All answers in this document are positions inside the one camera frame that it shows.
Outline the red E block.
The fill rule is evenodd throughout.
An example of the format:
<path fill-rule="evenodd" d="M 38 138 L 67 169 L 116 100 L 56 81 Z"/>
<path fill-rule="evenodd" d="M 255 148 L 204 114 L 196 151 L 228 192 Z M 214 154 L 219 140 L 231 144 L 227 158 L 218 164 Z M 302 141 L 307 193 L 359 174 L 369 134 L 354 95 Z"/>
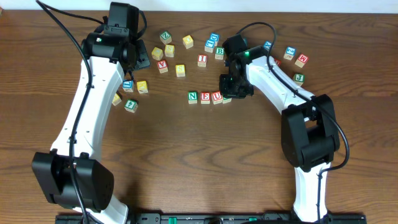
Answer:
<path fill-rule="evenodd" d="M 200 93 L 200 103 L 201 104 L 210 104 L 211 103 L 211 93 L 210 92 L 201 92 Z"/>

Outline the green N block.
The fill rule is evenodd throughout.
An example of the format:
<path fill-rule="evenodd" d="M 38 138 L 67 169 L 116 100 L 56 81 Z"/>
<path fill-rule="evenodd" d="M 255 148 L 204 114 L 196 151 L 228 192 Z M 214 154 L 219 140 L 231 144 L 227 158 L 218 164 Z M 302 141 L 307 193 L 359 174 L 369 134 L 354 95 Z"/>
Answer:
<path fill-rule="evenodd" d="M 188 103 L 197 104 L 198 103 L 198 93 L 196 91 L 188 92 Z"/>

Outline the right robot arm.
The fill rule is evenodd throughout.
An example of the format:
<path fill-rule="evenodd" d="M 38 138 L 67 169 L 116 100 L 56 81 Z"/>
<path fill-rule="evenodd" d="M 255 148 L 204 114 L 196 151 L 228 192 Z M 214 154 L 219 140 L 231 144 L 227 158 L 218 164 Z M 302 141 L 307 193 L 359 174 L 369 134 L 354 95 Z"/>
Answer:
<path fill-rule="evenodd" d="M 324 222 L 327 170 L 340 147 L 333 102 L 298 86 L 268 57 L 262 46 L 249 48 L 239 34 L 227 38 L 227 74 L 220 76 L 225 98 L 245 98 L 258 88 L 281 115 L 281 146 L 295 170 L 293 206 L 301 222 Z"/>

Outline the green R block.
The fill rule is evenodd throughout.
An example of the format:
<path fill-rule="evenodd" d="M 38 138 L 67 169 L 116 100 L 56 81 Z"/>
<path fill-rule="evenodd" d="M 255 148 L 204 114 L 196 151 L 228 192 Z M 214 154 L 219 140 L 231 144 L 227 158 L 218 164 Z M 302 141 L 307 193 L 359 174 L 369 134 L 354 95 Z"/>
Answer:
<path fill-rule="evenodd" d="M 223 98 L 223 104 L 230 103 L 232 101 L 231 98 Z"/>

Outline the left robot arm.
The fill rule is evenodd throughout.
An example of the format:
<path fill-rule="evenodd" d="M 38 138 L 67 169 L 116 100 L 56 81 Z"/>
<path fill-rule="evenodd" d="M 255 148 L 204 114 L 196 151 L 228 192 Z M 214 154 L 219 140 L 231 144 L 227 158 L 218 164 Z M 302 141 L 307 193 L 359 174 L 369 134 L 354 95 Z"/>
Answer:
<path fill-rule="evenodd" d="M 126 223 L 128 206 L 113 194 L 114 175 L 101 164 L 104 128 L 126 74 L 147 68 L 144 13 L 112 2 L 109 14 L 75 47 L 78 87 L 63 128 L 48 153 L 36 152 L 32 170 L 49 203 L 81 212 L 80 223 Z"/>

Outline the red I block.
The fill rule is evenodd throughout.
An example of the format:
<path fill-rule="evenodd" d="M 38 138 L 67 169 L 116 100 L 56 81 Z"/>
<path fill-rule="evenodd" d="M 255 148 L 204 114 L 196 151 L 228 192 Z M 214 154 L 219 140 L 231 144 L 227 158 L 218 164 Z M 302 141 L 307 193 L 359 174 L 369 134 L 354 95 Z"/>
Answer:
<path fill-rule="evenodd" d="M 203 54 L 199 54 L 198 55 L 197 64 L 198 64 L 199 67 L 206 67 L 207 61 L 208 61 L 208 56 L 207 55 L 203 55 Z"/>

